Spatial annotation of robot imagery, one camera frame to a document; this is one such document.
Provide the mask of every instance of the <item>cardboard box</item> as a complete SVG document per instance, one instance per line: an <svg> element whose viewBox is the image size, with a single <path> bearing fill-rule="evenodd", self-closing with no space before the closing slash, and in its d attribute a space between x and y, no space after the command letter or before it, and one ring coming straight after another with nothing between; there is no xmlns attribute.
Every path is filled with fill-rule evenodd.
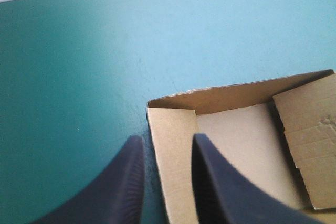
<svg viewBox="0 0 336 224"><path fill-rule="evenodd" d="M169 222L198 222L191 149L193 134L203 132L238 171L263 191L326 223L336 223L333 210L310 209L304 185L316 208L336 207L335 149L330 144L334 141L336 116L335 77L332 70L325 70L192 90L149 101L147 116ZM300 170L295 168L288 150L273 96ZM307 132L307 128L316 126L312 126L314 120L318 129L325 127L324 133L313 128ZM305 140L312 132L315 138ZM318 143L325 144L314 151Z"/></svg>

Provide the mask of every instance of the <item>cardboard edge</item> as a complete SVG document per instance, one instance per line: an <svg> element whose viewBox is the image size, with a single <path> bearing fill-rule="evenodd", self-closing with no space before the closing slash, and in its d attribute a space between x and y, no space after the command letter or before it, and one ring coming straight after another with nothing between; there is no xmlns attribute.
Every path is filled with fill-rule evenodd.
<svg viewBox="0 0 336 224"><path fill-rule="evenodd" d="M178 97L180 95L193 94L195 92L206 91L206 90L211 90L211 89L218 89L218 88L225 88L225 87L247 86L247 85L251 85L251 84L255 84L255 83L260 83L260 82L265 82L265 81L281 80L281 79L286 79L286 78L289 78L289 77L303 76L303 75L306 75L306 74L309 74L309 73L316 74L316 73L322 73L322 72L330 72L330 74L335 73L335 71L333 69L324 69L324 70L319 70L319 71L313 71L313 72L307 72L307 73L299 73L299 74L292 74L292 75L288 75L288 76L284 76L284 77L265 79L265 80L261 80L261 81L254 81L254 82L248 82L248 83L237 83L237 84L231 84L231 85L223 85L223 86L213 86L213 87L190 89L190 90L187 90L187 91L182 91L182 92L178 92L178 93L171 94L171 95L165 95L163 97L159 97L159 98L155 98L155 99L149 100L147 102L147 108L155 108L155 107L151 107L151 105L150 105L151 102L158 101L158 100L163 100L163 99L171 98L171 97Z"/></svg>

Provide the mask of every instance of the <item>teal floor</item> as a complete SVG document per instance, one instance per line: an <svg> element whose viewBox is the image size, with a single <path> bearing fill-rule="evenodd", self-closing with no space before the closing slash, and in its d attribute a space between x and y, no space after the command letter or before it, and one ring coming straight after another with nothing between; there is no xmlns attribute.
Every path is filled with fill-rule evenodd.
<svg viewBox="0 0 336 224"><path fill-rule="evenodd" d="M335 45L336 0L0 3L0 223L72 197L131 134L146 145L142 223L163 223L146 102L336 69Z"/></svg>

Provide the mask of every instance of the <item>cardboard piece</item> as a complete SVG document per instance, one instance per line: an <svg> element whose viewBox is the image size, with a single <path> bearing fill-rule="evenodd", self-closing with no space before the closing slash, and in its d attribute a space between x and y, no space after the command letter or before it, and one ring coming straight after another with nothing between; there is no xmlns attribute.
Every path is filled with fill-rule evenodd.
<svg viewBox="0 0 336 224"><path fill-rule="evenodd" d="M274 96L315 209L336 207L336 74Z"/></svg>
<svg viewBox="0 0 336 224"><path fill-rule="evenodd" d="M325 70L193 90L149 101L148 122L169 223L197 223L190 161L192 135L198 131L207 133L259 188L296 209L307 206L307 192L288 151L284 128L269 102L274 95L333 73ZM336 215L323 218L336 223Z"/></svg>
<svg viewBox="0 0 336 224"><path fill-rule="evenodd" d="M199 131L247 179L282 203L310 206L300 173L274 120L275 106L264 103L198 115Z"/></svg>

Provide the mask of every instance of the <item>box flap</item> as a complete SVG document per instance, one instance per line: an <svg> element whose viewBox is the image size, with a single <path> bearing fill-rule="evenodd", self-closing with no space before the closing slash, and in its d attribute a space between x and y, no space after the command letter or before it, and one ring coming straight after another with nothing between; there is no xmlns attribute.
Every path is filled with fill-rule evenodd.
<svg viewBox="0 0 336 224"><path fill-rule="evenodd" d="M336 207L336 74L274 96L313 206Z"/></svg>
<svg viewBox="0 0 336 224"><path fill-rule="evenodd" d="M294 209L311 206L274 103L197 116L198 127L248 180Z"/></svg>
<svg viewBox="0 0 336 224"><path fill-rule="evenodd" d="M198 223L191 178L195 111L147 108L147 116L169 223Z"/></svg>
<svg viewBox="0 0 336 224"><path fill-rule="evenodd" d="M197 115L272 101L272 96L333 74L333 70L298 74L247 84L191 90L148 102L150 108L192 109Z"/></svg>

